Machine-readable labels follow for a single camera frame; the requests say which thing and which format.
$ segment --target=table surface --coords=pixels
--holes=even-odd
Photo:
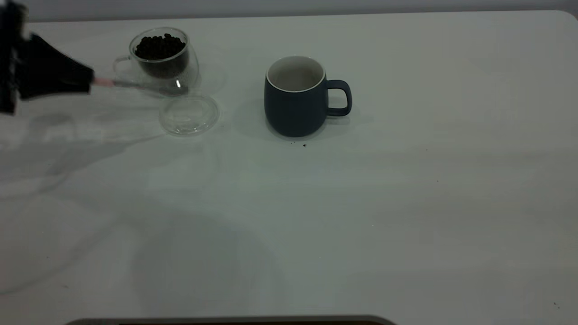
[[[0,319],[578,318],[578,23],[476,12],[37,23],[112,76],[133,36],[189,34],[221,117],[190,138],[137,90],[0,119]],[[351,113],[287,139],[275,59],[318,59]],[[344,95],[331,91],[339,106]]]

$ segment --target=glass cup handle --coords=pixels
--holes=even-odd
[[[124,81],[128,81],[128,82],[136,82],[136,80],[134,80],[133,78],[129,77],[126,73],[123,73],[121,71],[118,70],[118,64],[120,62],[123,61],[130,61],[131,57],[130,56],[121,56],[121,57],[117,57],[114,62],[112,63],[112,70],[114,71],[114,74],[120,78],[121,80]]]

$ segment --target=coffee bean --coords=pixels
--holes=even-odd
[[[136,46],[136,56],[145,60],[160,60],[174,56],[185,47],[178,37],[165,34],[162,36],[145,36]]]

